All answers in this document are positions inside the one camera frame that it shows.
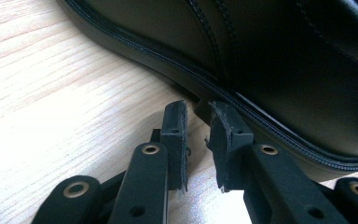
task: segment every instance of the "leather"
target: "leather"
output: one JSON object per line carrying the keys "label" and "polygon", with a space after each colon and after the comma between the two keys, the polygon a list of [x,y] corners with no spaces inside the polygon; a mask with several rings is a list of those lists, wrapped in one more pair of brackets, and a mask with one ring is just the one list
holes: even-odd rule
{"label": "leather", "polygon": [[59,3],[100,44],[235,105],[309,174],[358,170],[358,0]]}

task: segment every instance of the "stitching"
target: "stitching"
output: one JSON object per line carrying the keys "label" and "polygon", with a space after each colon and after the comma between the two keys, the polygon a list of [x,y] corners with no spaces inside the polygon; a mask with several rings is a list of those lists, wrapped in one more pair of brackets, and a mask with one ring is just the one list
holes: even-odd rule
{"label": "stitching", "polygon": [[221,79],[223,79],[225,73],[224,73],[222,59],[221,59],[221,55],[220,55],[220,51],[219,51],[219,46],[217,44],[216,38],[214,37],[213,30],[211,28],[211,24],[206,19],[205,14],[203,13],[202,9],[199,7],[199,4],[197,3],[196,0],[188,0],[188,3],[193,8],[195,14],[197,15],[197,17],[200,20],[200,23],[202,24],[203,30],[205,31],[206,35],[208,36],[208,40],[212,47],[213,60],[214,60],[214,63],[216,64],[217,69],[218,69],[216,76],[217,76],[218,80],[221,80]]}
{"label": "stitching", "polygon": [[342,49],[340,46],[337,46],[336,44],[334,44],[331,40],[329,40],[326,36],[324,36],[315,26],[315,24],[312,23],[312,21],[310,21],[310,17],[306,11],[306,9],[304,8],[304,4],[302,4],[301,2],[297,1],[296,5],[298,6],[301,14],[304,16],[305,21],[307,22],[308,26],[312,29],[313,33],[315,33],[317,36],[319,36],[325,44],[333,47],[333,49],[335,49],[338,53],[340,53],[341,55],[345,56],[347,59],[349,59],[351,62],[353,63],[357,63],[358,64],[358,60],[353,58],[349,53],[347,53],[344,49]]}
{"label": "stitching", "polygon": [[228,30],[228,37],[230,41],[230,52],[233,55],[233,76],[234,76],[234,85],[236,86],[238,83],[238,42],[237,42],[237,31],[235,29],[234,23],[232,22],[231,16],[228,13],[228,8],[225,0],[216,0],[216,4],[219,7],[220,12],[222,13],[223,21]]}
{"label": "stitching", "polygon": [[281,130],[279,130],[275,126],[271,125],[268,121],[264,120],[261,116],[259,116],[259,115],[255,114],[254,112],[252,112],[252,110],[250,108],[248,108],[246,105],[242,105],[241,103],[239,103],[239,100],[237,100],[236,98],[230,97],[229,93],[227,93],[226,91],[222,91],[219,88],[216,88],[215,85],[212,83],[212,81],[206,79],[205,77],[202,77],[202,76],[198,75],[196,72],[194,72],[191,69],[181,65],[177,61],[168,59],[168,58],[164,57],[163,55],[160,55],[160,54],[154,52],[151,49],[144,48],[143,46],[135,44],[135,43],[129,41],[128,39],[126,39],[126,38],[124,38],[124,37],[122,37],[120,35],[116,35],[116,34],[112,33],[110,30],[108,30],[106,28],[103,28],[98,22],[93,20],[91,16],[89,16],[86,13],[84,13],[83,11],[81,11],[80,5],[78,3],[75,3],[74,0],[65,0],[65,1],[83,19],[85,19],[86,21],[90,22],[93,26],[95,26],[96,28],[101,30],[103,33],[112,36],[113,38],[115,38],[118,41],[121,41],[124,44],[127,44],[131,48],[138,49],[138,50],[140,50],[141,52],[143,52],[143,53],[145,53],[147,55],[150,55],[152,57],[158,58],[158,59],[162,60],[163,62],[169,63],[172,66],[178,68],[179,70],[190,74],[198,82],[200,82],[201,84],[204,84],[208,89],[211,89],[211,90],[215,91],[224,100],[226,100],[228,102],[231,102],[233,105],[235,105],[235,107],[237,107],[243,114],[245,114],[253,122],[255,122],[256,124],[260,125],[261,127],[264,127],[266,129],[268,129],[270,131],[270,133],[272,133],[273,135],[277,136],[278,138],[281,138],[281,140],[285,144],[295,148],[303,156],[311,158],[311,159],[316,160],[316,161],[318,161],[318,162],[320,162],[320,163],[322,163],[322,164],[324,164],[326,166],[333,167],[333,168],[336,168],[336,169],[346,170],[346,171],[358,171],[358,166],[345,165],[345,164],[341,163],[340,161],[330,161],[330,162],[326,161],[327,158],[324,155],[319,154],[318,152],[314,152],[312,150],[307,149],[301,143],[299,143],[296,139],[291,139],[286,133],[282,132]]}

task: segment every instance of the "light wood surface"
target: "light wood surface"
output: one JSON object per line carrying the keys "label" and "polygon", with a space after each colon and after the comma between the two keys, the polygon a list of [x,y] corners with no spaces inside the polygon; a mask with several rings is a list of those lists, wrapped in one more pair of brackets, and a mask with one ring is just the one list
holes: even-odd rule
{"label": "light wood surface", "polygon": [[65,178],[124,171],[180,99],[193,155],[189,192],[171,196],[169,221],[250,222],[241,192],[217,188],[209,128],[171,81],[89,40],[53,0],[0,1],[0,223],[31,222]]}

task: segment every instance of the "black plastic mechanism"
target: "black plastic mechanism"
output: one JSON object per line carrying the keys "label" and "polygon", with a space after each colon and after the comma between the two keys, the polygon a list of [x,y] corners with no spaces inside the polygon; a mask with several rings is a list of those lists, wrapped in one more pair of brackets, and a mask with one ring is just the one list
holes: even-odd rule
{"label": "black plastic mechanism", "polygon": [[[213,102],[211,136],[218,187],[243,189],[253,223],[358,223],[358,178],[335,189],[309,180],[284,149],[255,143],[230,105]],[[138,146],[130,166],[101,184],[93,177],[62,181],[33,223],[166,223],[170,189],[186,189],[186,105],[166,106],[161,129]]]}
{"label": "black plastic mechanism", "polygon": [[252,131],[230,105],[214,102],[212,108],[208,147],[218,186],[244,189],[253,223],[358,223],[358,178],[342,178],[335,190],[324,188],[284,149],[253,144]]}
{"label": "black plastic mechanism", "polygon": [[90,176],[62,181],[33,223],[166,223],[169,189],[187,188],[184,101],[166,106],[162,128],[138,146],[125,173],[100,184]]}

